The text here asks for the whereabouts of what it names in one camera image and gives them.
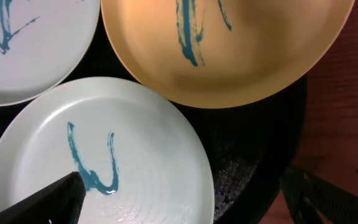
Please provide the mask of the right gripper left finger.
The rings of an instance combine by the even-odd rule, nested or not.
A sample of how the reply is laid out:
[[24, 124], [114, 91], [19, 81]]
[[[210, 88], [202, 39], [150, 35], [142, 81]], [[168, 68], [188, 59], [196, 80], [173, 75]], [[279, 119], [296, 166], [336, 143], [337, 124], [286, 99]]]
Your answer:
[[77, 224], [86, 189], [79, 172], [58, 179], [0, 212], [0, 224]]

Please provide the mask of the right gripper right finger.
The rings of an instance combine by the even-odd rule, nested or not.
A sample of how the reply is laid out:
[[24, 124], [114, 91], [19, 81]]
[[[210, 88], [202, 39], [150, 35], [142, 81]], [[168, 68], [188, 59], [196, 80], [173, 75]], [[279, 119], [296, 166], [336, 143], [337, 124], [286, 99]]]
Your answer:
[[358, 197], [304, 170], [290, 166], [281, 180], [282, 192], [295, 223], [358, 224]]

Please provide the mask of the yellow plate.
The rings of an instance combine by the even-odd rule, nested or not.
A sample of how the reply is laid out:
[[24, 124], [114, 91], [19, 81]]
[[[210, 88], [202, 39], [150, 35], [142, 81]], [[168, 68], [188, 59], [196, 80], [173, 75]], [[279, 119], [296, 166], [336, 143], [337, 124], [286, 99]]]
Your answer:
[[297, 81], [328, 51], [353, 0], [102, 0], [129, 73], [176, 103], [231, 108]]

